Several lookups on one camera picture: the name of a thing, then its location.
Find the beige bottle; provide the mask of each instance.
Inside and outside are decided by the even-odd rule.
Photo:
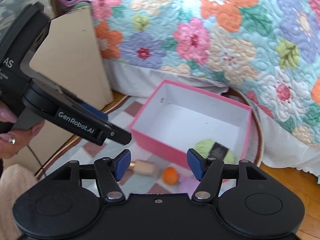
[[[154,163],[136,160],[130,163],[128,170],[136,174],[158,177],[159,169]]]

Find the purple flower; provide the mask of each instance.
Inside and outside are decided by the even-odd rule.
[[[286,16],[280,23],[280,36],[296,44],[301,57],[313,63],[320,54],[319,25],[316,17],[306,13],[299,0],[277,0]]]
[[[121,57],[131,65],[159,69],[166,52],[160,47],[163,41],[154,41],[148,33],[134,33],[120,44]]]

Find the cord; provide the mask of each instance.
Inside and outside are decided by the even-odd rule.
[[[35,154],[35,152],[31,149],[31,147],[30,147],[29,145],[27,145],[27,147],[28,147],[28,149],[30,150],[30,152],[33,154],[33,156],[36,158],[37,162],[39,163],[41,169],[42,169],[43,172],[44,172],[44,177],[46,178],[46,177],[47,177],[47,174],[45,173],[45,170],[44,170],[44,168],[42,167],[39,158],[37,157],[37,155]]]

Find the screw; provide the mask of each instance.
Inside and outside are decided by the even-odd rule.
[[[198,191],[196,194],[195,194],[195,197],[197,199],[208,199],[210,197],[210,193],[209,192],[206,192],[206,191]]]
[[[119,198],[122,198],[122,196],[123,196],[123,194],[119,191],[110,191],[107,194],[108,199],[119,199]]]

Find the blue gripper pad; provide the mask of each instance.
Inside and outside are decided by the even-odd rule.
[[[202,165],[204,158],[194,149],[187,151],[187,162],[193,175],[197,180],[201,180],[204,177],[204,170]]]
[[[114,170],[114,177],[116,181],[120,181],[127,171],[131,162],[131,152],[126,149],[123,150],[117,157],[115,157],[112,161],[112,166]]]
[[[81,106],[86,110],[90,111],[91,113],[93,113],[95,116],[101,118],[102,120],[105,120],[105,121],[109,120],[108,115],[100,112],[98,109],[95,109],[94,107],[85,103],[81,104]]]

